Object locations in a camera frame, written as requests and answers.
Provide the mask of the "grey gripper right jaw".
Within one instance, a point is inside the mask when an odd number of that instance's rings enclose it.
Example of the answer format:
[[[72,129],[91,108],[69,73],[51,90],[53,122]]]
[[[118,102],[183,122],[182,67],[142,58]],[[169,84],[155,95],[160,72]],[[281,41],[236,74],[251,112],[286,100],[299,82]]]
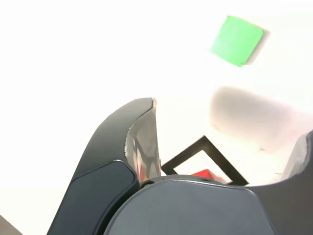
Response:
[[[313,135],[298,139],[305,161],[276,184],[229,186],[176,178],[128,199],[107,235],[310,235],[313,232]]]

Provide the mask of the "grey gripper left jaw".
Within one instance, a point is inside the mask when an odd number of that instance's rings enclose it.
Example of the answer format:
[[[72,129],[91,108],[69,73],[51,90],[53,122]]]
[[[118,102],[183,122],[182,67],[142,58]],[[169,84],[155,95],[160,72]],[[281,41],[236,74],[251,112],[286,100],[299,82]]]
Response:
[[[135,99],[96,129],[50,225],[50,235],[101,235],[143,181],[161,175],[157,102]]]

